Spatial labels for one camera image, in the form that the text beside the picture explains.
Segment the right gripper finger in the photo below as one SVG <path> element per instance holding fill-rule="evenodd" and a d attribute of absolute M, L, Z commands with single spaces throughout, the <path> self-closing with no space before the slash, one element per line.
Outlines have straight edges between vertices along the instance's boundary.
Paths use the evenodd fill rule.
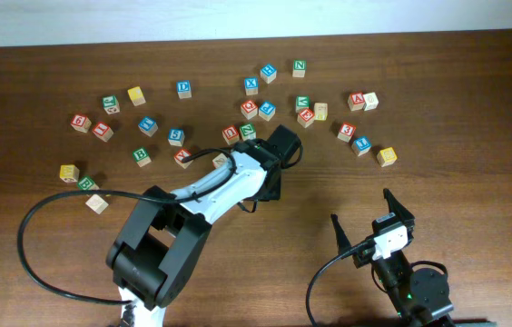
<path fill-rule="evenodd" d="M 389 211 L 394 213 L 403 223 L 413 223 L 415 221 L 415 216 L 395 198 L 388 188 L 383 190 L 383 196 L 388 204 Z"/>
<path fill-rule="evenodd" d="M 352 248 L 352 245 L 350 244 L 350 241 L 345 234 L 344 230 L 342 229 L 339 217 L 337 214 L 332 213 L 330 215 L 330 219 L 332 222 L 332 226 L 334 228 L 335 236 L 336 236 L 336 243 L 338 248 L 338 255 L 346 254 L 350 251 Z"/>

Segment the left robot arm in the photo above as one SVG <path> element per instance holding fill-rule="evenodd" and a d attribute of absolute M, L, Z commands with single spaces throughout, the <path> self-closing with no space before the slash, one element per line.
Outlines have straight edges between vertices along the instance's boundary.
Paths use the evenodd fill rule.
<path fill-rule="evenodd" d="M 190 280 L 214 223 L 243 201 L 281 196 L 281 173 L 302 157 L 300 138 L 279 125 L 266 139 L 220 151 L 223 162 L 169 193 L 154 186 L 137 202 L 107 253 L 122 297 L 122 326 L 160 326 Z"/>

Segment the yellow S block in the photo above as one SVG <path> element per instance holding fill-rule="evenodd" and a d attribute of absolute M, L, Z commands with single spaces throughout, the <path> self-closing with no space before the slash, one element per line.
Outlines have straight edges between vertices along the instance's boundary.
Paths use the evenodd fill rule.
<path fill-rule="evenodd" d="M 377 159 L 381 167 L 386 167 L 394 164 L 398 157 L 393 147 L 388 147 L 380 150 L 377 154 Z"/>

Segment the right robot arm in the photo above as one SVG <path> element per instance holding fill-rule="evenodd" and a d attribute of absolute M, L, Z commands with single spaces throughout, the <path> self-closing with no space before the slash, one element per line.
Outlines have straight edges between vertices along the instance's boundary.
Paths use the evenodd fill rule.
<path fill-rule="evenodd" d="M 415 216 L 388 189 L 383 191 L 389 212 L 371 223 L 373 234 L 352 245 L 338 221 L 330 216 L 340 259 L 356 268 L 369 265 L 371 278 L 387 294 L 404 326 L 452 326 L 448 270 L 441 263 L 410 262 L 403 249 L 414 239 Z"/>

